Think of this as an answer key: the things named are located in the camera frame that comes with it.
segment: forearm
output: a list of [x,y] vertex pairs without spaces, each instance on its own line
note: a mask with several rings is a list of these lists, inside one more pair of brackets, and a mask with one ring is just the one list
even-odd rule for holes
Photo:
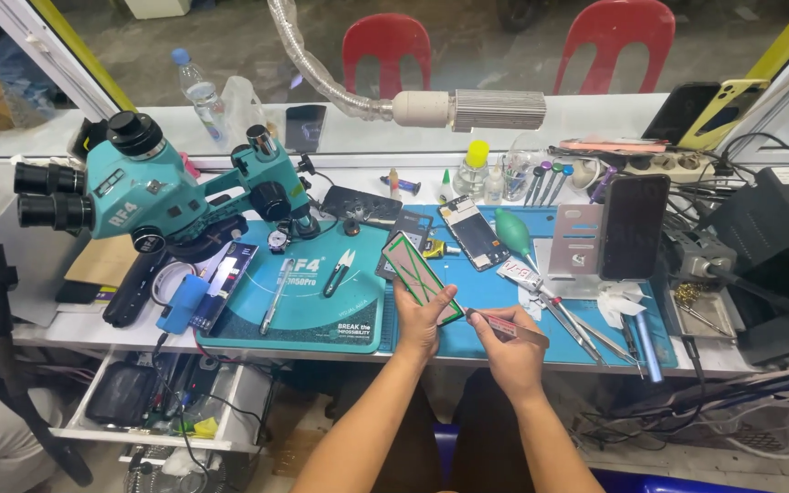
[[395,353],[310,456],[293,493],[370,491],[422,375],[420,353]]
[[538,493],[604,493],[543,394],[514,403],[531,481]]

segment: green rubber bulb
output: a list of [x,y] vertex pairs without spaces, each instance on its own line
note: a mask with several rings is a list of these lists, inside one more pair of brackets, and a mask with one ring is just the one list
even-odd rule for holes
[[507,248],[520,252],[523,257],[531,252],[529,227],[513,212],[500,207],[495,209],[495,233]]

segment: blue bottle cap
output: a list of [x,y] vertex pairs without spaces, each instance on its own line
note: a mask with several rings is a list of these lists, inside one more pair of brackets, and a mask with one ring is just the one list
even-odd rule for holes
[[184,65],[185,63],[190,62],[190,55],[188,54],[188,50],[184,48],[176,48],[172,52],[173,62]]

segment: teal repair mat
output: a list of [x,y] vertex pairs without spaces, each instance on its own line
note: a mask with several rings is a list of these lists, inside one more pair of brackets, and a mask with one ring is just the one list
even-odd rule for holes
[[[404,209],[434,218],[434,229],[432,230],[434,235],[429,238],[443,240],[452,245],[456,244],[443,219],[440,219],[436,205],[405,205]],[[479,209],[489,224],[493,225],[496,207],[480,206]],[[532,238],[552,238],[553,224],[556,220],[555,208],[506,207],[506,209],[525,222]],[[444,284],[458,286],[456,300],[466,308],[497,308],[518,303],[516,284],[495,274],[497,266],[485,272],[477,272],[463,254],[446,255],[443,259],[428,260],[428,265],[434,269]],[[650,286],[644,285],[642,289],[644,294],[651,295]],[[595,301],[564,300],[563,303],[587,324],[603,332],[623,349],[626,348],[626,341],[623,340],[622,334],[619,330],[608,326],[601,317]],[[653,342],[657,348],[659,363],[664,367],[677,366],[678,362],[672,348],[672,341],[665,331],[657,304],[652,298],[644,298],[643,303],[647,307],[645,317],[654,338]],[[393,346],[397,341],[396,320],[397,317],[386,317],[386,321],[390,321],[391,326],[383,327],[383,332],[386,333],[385,337],[393,342]],[[577,342],[547,310],[543,311],[542,320],[537,323],[537,326],[550,338],[550,348],[547,349],[545,361],[594,364],[586,351],[577,345]],[[616,357],[600,342],[594,342],[607,364],[629,365]],[[440,350],[437,355],[456,358],[486,358],[486,353],[477,339],[476,332],[465,320],[457,320],[440,329]]]
[[[321,221],[322,230],[332,221]],[[365,226],[347,237],[340,225],[311,241],[294,241],[285,254],[273,255],[267,245],[269,227],[249,221],[240,242],[261,245],[211,334],[197,339],[204,346],[258,347],[337,353],[373,353],[381,337],[385,280],[374,274],[388,231]],[[337,261],[355,252],[352,266],[333,296],[322,290]],[[260,321],[276,291],[285,259],[296,264],[282,291],[267,335]]]

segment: yellow phone case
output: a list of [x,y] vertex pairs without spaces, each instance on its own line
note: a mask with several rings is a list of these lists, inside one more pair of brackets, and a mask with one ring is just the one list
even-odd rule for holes
[[[765,79],[733,79],[724,82],[715,98],[711,100],[711,103],[708,103],[705,111],[696,118],[693,126],[678,142],[678,146],[706,150],[717,147],[768,87],[769,81]],[[738,114],[732,121],[709,131],[702,129],[721,110],[728,107],[738,110]]]

